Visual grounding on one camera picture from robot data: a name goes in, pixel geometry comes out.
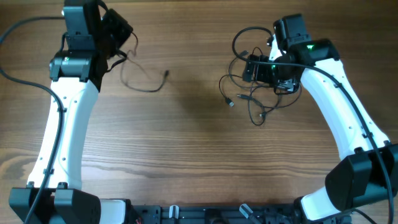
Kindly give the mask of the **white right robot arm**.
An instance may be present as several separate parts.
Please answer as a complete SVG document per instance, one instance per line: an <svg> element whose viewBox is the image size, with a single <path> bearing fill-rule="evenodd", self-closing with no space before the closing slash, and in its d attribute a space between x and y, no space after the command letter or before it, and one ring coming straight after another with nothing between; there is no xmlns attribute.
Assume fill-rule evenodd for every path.
<svg viewBox="0 0 398 224"><path fill-rule="evenodd" d="M268 57L240 55L261 81L284 91L304 87L322 112L335 139L340 163L324 186L298 198L294 223L316 223L387 200L388 222L394 219L397 195L397 145L373 122L346 77L335 46L328 39L294 42L274 40Z"/></svg>

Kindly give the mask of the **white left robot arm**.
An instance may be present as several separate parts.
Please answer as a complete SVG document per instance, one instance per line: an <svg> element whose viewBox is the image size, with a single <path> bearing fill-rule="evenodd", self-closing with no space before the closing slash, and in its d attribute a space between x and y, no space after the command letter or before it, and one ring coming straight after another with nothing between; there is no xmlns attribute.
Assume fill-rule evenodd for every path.
<svg viewBox="0 0 398 224"><path fill-rule="evenodd" d="M81 161L91 111L108 59L121 53L132 27L115 10L65 6L67 31L50 62L49 118L38 159L9 205L24 223L137 223L128 199L100 199L81 189Z"/></svg>

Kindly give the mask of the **black USB cable long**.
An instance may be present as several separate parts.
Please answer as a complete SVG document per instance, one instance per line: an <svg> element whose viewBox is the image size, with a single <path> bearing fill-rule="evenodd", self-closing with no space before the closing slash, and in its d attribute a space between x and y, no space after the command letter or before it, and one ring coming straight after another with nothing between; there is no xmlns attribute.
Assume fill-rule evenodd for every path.
<svg viewBox="0 0 398 224"><path fill-rule="evenodd" d="M247 50L244 50L244 51L242 51L242 52L239 54L239 56L242 56L242 57L243 57L243 56L246 56L246 55L248 55L248 54L249 54L249 52L248 52ZM236 86L240 87L240 88L243 89L243 90L249 90L249 89L251 88L250 86L243 86L243 85L238 84L238 83L234 80L234 78L233 78L233 77L242 78L242 76L233 75L233 74L231 73L232 68L233 68L233 65L234 65L234 63L237 61L237 59L238 59L238 57L235 57L235 58L231 61L231 63L229 64L229 67L228 67L228 74L223 75L223 76L219 79L219 83L218 83L219 91L220 91L221 95L224 97L224 100L225 100L226 104L227 104L228 106L230 106L230 107L233 107L233 106L234 106L234 103L233 103L233 101L232 101L230 98L228 98L228 97L225 95L224 91L223 91L222 88L221 88L221 81L222 81L222 79L223 79L224 77L228 77ZM263 86L263 85L260 85L259 82L257 82L257 81L255 81L254 83L257 84L257 86ZM261 105L259 101L257 101L256 104L257 104L258 106L261 106L261 107L265 108L265 106Z"/></svg>

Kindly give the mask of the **black USB cable short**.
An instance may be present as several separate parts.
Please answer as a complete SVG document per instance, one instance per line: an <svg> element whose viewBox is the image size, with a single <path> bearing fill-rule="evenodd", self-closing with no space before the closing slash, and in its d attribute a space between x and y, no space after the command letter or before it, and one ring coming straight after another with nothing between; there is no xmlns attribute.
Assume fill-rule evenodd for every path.
<svg viewBox="0 0 398 224"><path fill-rule="evenodd" d="M260 100L255 98L254 92L256 90L262 89L262 88L263 89L272 89L272 91L274 92L274 89L271 88L268 84L261 83L261 82L259 82L259 84L263 85L263 86L257 86L257 84L255 84L254 82L248 82L248 83L249 83L249 86L251 87L249 90L247 90L248 93L247 94L242 94L242 93L237 94L237 97L239 99L247 101L249 119L251 120L252 124L254 124L255 126L262 126L265 123L267 115L270 112L277 110L279 108L286 108L286 107L291 106L301 97L301 94L302 94L302 87L300 84L300 89L295 93L274 93L277 96L275 104L271 105L271 106L266 106ZM283 96L294 95L294 94L297 94L297 97L292 102L287 103L286 105L281 104ZM265 106L265 108L258 106L256 104L257 101L259 101L261 105Z"/></svg>

